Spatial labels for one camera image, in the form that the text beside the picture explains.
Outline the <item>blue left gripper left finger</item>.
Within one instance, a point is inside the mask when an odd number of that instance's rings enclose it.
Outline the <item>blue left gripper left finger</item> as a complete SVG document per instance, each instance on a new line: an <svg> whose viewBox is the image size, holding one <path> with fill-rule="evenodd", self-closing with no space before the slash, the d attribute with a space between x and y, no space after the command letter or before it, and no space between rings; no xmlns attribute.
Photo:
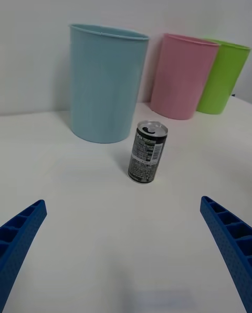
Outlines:
<svg viewBox="0 0 252 313"><path fill-rule="evenodd" d="M46 216L45 201L38 200L0 228L0 311Z"/></svg>

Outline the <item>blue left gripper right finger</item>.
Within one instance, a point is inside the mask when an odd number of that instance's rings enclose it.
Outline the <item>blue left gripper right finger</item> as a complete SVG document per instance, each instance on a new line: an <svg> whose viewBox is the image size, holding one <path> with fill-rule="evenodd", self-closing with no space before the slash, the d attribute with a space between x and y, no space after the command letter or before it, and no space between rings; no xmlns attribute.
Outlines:
<svg viewBox="0 0 252 313"><path fill-rule="evenodd" d="M252 312L252 228L208 196L202 214L228 268L246 312Z"/></svg>

